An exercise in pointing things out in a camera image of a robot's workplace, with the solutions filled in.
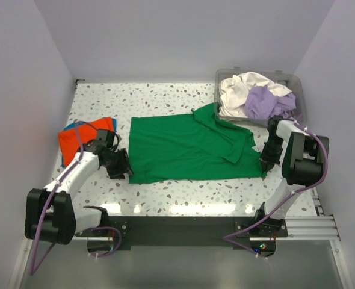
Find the green t shirt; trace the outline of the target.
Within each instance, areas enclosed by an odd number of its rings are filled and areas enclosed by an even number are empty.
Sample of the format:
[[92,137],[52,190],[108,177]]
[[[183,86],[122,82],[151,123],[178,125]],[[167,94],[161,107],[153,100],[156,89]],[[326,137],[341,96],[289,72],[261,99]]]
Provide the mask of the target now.
[[255,146],[253,133],[220,120],[213,104],[188,114],[133,117],[129,182],[264,177]]

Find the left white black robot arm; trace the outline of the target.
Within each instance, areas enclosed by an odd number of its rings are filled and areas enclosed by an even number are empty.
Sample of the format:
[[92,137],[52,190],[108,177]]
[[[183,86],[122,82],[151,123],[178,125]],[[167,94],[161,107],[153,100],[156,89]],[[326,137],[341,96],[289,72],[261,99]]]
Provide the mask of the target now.
[[32,189],[26,199],[25,236],[54,244],[69,244],[73,236],[87,229],[109,226],[108,212],[99,206],[73,206],[73,199],[86,180],[101,167],[109,179],[134,174],[128,153],[118,147],[120,137],[100,129],[94,139],[78,148],[74,159],[52,182]]

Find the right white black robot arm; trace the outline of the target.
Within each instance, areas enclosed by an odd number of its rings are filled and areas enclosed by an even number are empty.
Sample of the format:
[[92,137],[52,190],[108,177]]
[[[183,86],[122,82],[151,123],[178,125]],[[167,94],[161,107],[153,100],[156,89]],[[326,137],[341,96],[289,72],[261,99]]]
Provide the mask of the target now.
[[274,194],[257,210],[257,221],[278,225],[290,207],[307,190],[322,183],[328,171],[330,140],[302,128],[296,120],[274,116],[267,124],[268,140],[260,162],[267,173],[281,165],[281,182]]

